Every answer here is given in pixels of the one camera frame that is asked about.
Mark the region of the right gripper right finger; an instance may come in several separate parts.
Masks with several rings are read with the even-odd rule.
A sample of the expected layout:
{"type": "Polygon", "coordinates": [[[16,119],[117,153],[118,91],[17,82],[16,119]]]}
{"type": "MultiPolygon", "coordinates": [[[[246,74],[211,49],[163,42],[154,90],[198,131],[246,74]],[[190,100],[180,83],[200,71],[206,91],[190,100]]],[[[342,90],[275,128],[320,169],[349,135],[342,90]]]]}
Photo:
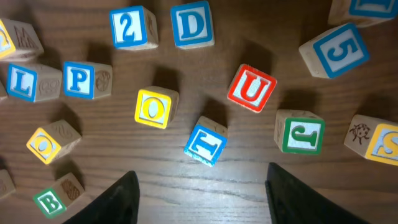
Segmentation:
{"type": "Polygon", "coordinates": [[[368,224],[271,162],[265,181],[273,224],[368,224]]]}

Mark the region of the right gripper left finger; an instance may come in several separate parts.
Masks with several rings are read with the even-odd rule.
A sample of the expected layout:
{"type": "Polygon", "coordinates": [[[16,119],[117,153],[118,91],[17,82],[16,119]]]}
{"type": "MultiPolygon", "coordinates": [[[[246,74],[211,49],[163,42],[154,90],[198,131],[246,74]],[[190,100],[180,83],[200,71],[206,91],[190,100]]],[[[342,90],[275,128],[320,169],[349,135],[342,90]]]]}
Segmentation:
{"type": "Polygon", "coordinates": [[[130,170],[64,224],[136,224],[139,200],[139,181],[130,170]]]}

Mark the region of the blue P block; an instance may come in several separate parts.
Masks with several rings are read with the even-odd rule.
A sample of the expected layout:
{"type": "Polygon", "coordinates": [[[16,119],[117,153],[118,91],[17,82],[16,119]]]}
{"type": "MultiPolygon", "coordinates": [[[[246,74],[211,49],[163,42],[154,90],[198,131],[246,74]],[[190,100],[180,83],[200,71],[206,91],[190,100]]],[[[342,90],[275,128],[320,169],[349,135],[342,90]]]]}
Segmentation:
{"type": "Polygon", "coordinates": [[[94,62],[63,64],[63,91],[66,96],[95,100],[111,95],[113,67],[94,62]]]}

